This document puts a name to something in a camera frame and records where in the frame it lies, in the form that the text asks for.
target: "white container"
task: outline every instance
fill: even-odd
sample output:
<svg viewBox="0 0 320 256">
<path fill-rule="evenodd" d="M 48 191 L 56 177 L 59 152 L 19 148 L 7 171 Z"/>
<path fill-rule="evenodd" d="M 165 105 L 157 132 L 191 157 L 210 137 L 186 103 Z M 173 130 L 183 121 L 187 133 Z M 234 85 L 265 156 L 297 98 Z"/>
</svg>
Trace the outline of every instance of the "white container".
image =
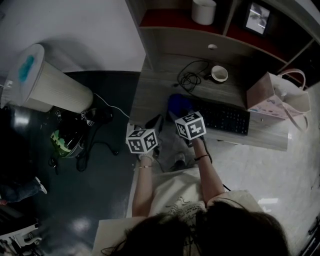
<svg viewBox="0 0 320 256">
<path fill-rule="evenodd" d="M 81 113 L 93 102 L 92 91 L 45 62 L 45 49 L 34 44 L 24 50 L 10 69 L 1 96 L 7 103 L 41 112 L 52 106 Z"/>
<path fill-rule="evenodd" d="M 215 19 L 217 4 L 213 0 L 193 0 L 192 19 L 201 25 L 211 25 Z"/>
</svg>

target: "black wristband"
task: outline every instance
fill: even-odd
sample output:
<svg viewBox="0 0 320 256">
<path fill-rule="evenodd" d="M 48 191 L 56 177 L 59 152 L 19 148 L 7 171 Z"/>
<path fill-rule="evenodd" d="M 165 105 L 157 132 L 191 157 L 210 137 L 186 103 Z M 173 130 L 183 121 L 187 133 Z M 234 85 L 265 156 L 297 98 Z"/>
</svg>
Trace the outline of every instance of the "black wristband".
<svg viewBox="0 0 320 256">
<path fill-rule="evenodd" d="M 208 154 L 204 154 L 204 155 L 202 155 L 202 156 L 200 156 L 200 157 L 198 157 L 198 158 L 195 158 L 194 161 L 198 161 L 198 160 L 200 160 L 201 158 L 204 158 L 204 157 L 206 157 L 206 156 L 209 156 L 209 155 L 208 155 Z"/>
</svg>

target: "bag handle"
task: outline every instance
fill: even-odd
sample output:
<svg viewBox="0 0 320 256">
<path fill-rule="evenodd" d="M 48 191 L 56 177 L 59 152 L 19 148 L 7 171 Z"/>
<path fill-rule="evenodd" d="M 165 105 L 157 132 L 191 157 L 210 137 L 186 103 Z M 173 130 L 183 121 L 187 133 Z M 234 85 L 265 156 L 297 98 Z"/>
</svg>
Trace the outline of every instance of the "bag handle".
<svg viewBox="0 0 320 256">
<path fill-rule="evenodd" d="M 300 131 L 300 132 L 306 132 L 308 130 L 308 119 L 307 117 L 303 114 L 304 120 L 305 120 L 305 129 L 301 128 L 299 126 L 299 124 L 297 124 L 297 122 L 294 120 L 294 117 L 290 114 L 290 112 L 288 111 L 288 109 L 286 108 L 286 106 L 284 104 L 282 104 L 284 112 L 287 114 L 287 116 L 289 117 L 290 121 L 293 123 L 293 125 Z"/>
<path fill-rule="evenodd" d="M 306 86 L 306 76 L 302 70 L 297 68 L 289 68 L 289 69 L 286 69 L 285 71 L 280 72 L 280 74 L 278 74 L 278 77 L 282 78 L 283 75 L 290 74 L 290 73 L 299 73 L 303 76 L 303 83 L 302 83 L 302 86 L 300 87 L 300 89 L 303 90 Z"/>
</svg>

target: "dark hair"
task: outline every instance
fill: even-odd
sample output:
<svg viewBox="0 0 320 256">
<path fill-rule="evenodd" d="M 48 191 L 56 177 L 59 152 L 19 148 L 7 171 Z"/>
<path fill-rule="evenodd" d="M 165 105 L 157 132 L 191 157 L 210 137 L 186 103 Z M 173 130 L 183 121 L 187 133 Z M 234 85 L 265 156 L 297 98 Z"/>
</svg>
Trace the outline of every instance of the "dark hair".
<svg viewBox="0 0 320 256">
<path fill-rule="evenodd" d="M 194 243 L 201 256 L 288 256 L 286 236 L 280 223 L 263 212 L 250 212 L 225 202 L 215 202 L 199 211 L 195 225 L 177 216 L 149 217 L 113 247 L 110 256 L 184 256 Z"/>
</svg>

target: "bracelet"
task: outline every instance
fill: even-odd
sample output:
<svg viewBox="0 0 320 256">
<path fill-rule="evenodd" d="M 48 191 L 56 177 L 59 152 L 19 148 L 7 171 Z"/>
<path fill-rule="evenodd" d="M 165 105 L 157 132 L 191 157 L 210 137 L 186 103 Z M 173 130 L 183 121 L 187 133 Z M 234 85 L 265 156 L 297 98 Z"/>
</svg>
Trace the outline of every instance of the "bracelet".
<svg viewBox="0 0 320 256">
<path fill-rule="evenodd" d="M 204 154 L 204 155 L 202 155 L 202 156 L 200 156 L 198 158 L 195 158 L 194 161 L 199 161 L 201 158 L 204 158 L 206 156 L 209 156 L 209 155 L 208 154 Z"/>
<path fill-rule="evenodd" d="M 140 169 L 142 169 L 142 168 L 151 168 L 151 167 L 152 167 L 151 165 L 139 166 Z"/>
</svg>

